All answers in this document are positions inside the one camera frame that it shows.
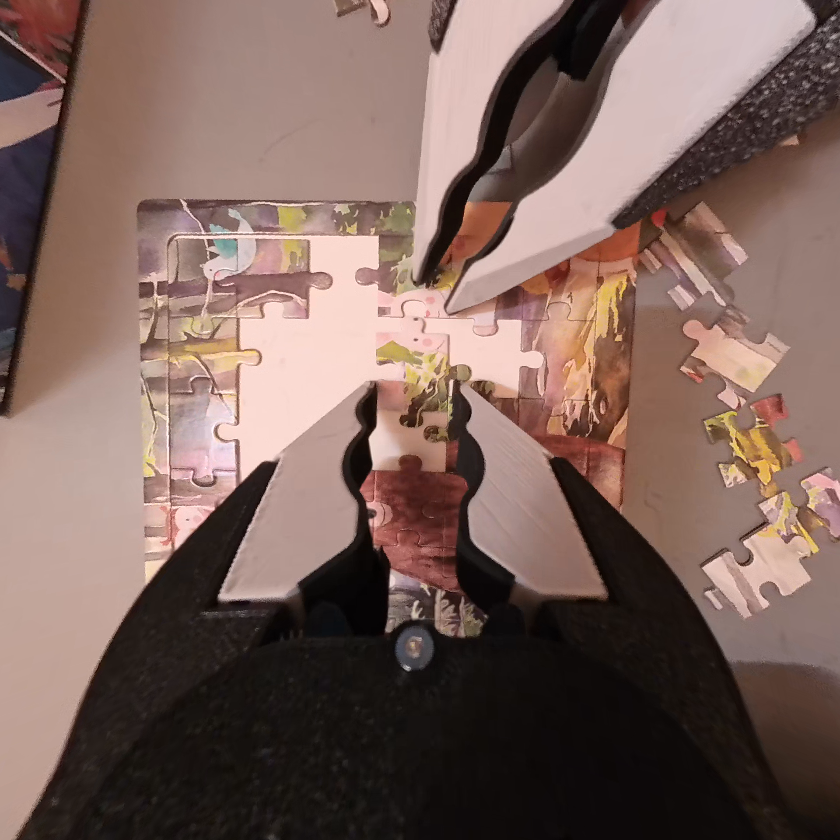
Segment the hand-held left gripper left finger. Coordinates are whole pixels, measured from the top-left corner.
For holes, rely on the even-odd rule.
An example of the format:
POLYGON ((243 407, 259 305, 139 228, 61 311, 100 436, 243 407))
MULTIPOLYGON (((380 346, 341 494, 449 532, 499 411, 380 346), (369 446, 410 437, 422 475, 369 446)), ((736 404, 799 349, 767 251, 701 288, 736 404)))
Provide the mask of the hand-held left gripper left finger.
POLYGON ((218 594, 221 603, 349 600, 377 563, 362 496, 376 388, 364 382, 279 455, 218 594))

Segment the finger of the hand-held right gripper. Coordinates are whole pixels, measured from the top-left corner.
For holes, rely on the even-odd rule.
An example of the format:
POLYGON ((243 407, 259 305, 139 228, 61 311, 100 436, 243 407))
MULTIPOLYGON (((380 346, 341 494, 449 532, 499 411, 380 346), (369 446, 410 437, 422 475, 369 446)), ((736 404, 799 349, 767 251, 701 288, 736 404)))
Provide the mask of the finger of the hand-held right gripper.
POLYGON ((569 159, 521 199, 499 245, 465 267, 447 312, 610 237, 618 214, 815 26, 801 1, 657 2, 610 66, 569 159))
POLYGON ((467 200, 496 163, 524 88, 572 2, 433 2, 415 207, 414 268, 429 285, 467 200))

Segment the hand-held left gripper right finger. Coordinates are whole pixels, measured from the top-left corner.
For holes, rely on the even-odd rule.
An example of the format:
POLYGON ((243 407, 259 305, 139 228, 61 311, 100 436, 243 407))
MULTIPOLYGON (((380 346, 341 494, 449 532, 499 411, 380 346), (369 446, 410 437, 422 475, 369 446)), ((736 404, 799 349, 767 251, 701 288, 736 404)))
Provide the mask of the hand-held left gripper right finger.
POLYGON ((460 504, 456 570, 475 603, 605 600, 551 453, 468 386, 453 392, 460 504))

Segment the forest animal jigsaw puzzle board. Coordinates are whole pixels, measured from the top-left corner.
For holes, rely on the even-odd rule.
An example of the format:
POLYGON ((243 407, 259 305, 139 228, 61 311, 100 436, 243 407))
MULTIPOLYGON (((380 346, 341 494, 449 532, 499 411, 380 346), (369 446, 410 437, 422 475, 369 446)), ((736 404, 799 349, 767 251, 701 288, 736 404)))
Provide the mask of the forest animal jigsaw puzzle board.
POLYGON ((435 392, 375 382, 365 480, 391 567, 388 628, 446 635, 485 619, 455 574, 459 504, 448 432, 470 385, 615 507, 623 498, 639 225, 448 318, 379 318, 379 236, 413 238, 412 203, 150 200, 138 207, 148 579, 262 461, 372 381, 374 338, 423 319, 471 369, 435 392))

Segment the orange green puzzle piece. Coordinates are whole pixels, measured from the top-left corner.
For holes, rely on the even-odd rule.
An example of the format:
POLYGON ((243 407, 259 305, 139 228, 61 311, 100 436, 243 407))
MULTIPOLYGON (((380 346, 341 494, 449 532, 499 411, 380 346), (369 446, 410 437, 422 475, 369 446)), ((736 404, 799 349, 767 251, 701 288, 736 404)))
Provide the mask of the orange green puzzle piece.
POLYGON ((406 235, 380 235, 378 256, 378 267, 358 268, 355 279, 362 286, 377 288, 380 319, 448 318, 445 303, 459 278, 459 266, 437 268, 430 286, 417 283, 413 276, 413 238, 406 235))

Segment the green yellow puzzle piece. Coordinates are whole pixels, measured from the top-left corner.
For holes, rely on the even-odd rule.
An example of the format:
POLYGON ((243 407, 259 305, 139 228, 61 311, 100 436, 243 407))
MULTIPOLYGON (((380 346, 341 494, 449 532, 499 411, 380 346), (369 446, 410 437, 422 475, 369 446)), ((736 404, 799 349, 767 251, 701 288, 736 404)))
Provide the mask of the green yellow puzzle piece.
POLYGON ((450 363, 449 336, 426 332, 421 318, 409 318, 403 329, 376 332, 373 346, 372 380, 401 385, 407 396, 435 392, 451 375, 460 382, 472 378, 466 364, 450 363))

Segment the grey desk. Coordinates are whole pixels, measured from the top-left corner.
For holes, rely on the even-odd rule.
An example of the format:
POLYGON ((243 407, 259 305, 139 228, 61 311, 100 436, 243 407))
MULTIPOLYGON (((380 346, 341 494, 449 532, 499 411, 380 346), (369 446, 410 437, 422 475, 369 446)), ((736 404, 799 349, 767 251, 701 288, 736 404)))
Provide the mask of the grey desk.
MULTIPOLYGON (((136 207, 145 198, 414 198, 428 2, 337 18, 332 2, 93 2, 77 63, 10 417, 2 418, 2 837, 56 765, 92 671, 143 586, 136 207)), ((798 148, 706 184, 749 259, 750 326, 791 350, 766 381, 783 434, 838 471, 838 116, 798 148)), ((699 564, 755 527, 702 419, 713 382, 679 372, 667 272, 641 279, 627 499, 633 525, 701 600, 699 564)), ((794 806, 838 800, 838 544, 812 582, 747 621, 703 613, 794 806)), ((771 589, 768 597, 773 599, 771 589)))

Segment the large white grey puzzle piece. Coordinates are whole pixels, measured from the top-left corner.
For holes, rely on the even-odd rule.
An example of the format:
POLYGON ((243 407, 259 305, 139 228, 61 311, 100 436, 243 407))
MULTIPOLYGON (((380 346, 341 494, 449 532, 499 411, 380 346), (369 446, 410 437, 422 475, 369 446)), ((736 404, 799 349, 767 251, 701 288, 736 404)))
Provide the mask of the large white grey puzzle piece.
POLYGON ((819 547, 797 522, 792 528, 767 524, 742 544, 749 551, 748 562, 738 562, 725 550, 701 566, 711 581, 704 595, 716 610, 728 607, 750 618, 770 605, 762 586, 772 585, 781 595, 790 595, 811 580, 802 562, 818 553, 819 547))

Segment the yellow red puzzle piece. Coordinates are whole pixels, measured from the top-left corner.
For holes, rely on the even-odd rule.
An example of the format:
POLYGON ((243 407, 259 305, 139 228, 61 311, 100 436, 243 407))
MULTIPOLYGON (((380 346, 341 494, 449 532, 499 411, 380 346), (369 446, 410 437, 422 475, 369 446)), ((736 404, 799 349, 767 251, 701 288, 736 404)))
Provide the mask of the yellow red puzzle piece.
POLYGON ((759 482, 763 498, 780 491, 775 474, 803 461, 802 449, 794 438, 782 441, 775 431, 779 421, 787 419, 788 409, 782 394, 774 394, 750 404, 753 423, 741 427, 738 411, 729 410, 704 421, 708 440, 725 442, 731 450, 728 462, 717 466, 726 487, 751 480, 759 482))

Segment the small yellow grey puzzle piece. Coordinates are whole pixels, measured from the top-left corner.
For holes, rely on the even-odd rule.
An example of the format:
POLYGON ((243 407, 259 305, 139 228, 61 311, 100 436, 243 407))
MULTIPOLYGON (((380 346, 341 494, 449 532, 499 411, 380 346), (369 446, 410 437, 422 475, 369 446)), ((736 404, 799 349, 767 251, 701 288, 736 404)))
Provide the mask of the small yellow grey puzzle piece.
POLYGON ((804 507, 793 503, 791 495, 782 491, 759 503, 770 534, 780 539, 791 551, 801 557, 810 557, 820 548, 814 537, 816 526, 804 507))

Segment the purple pink puzzle piece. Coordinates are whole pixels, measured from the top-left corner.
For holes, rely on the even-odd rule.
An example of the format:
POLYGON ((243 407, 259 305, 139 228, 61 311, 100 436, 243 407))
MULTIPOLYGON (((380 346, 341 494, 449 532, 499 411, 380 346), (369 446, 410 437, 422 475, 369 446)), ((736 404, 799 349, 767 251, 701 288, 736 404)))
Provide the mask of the purple pink puzzle piece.
POLYGON ((818 470, 800 481, 806 502, 799 508, 799 520, 810 535, 826 529, 835 543, 839 542, 839 480, 829 467, 818 470))

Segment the dark blue illustrated puzzle box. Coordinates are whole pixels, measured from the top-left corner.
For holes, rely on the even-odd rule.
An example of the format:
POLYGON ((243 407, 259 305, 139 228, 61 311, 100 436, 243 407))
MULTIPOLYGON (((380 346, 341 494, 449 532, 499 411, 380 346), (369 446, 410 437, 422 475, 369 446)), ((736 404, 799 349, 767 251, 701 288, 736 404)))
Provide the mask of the dark blue illustrated puzzle box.
POLYGON ((8 407, 80 1, 1 2, 1 406, 8 407))

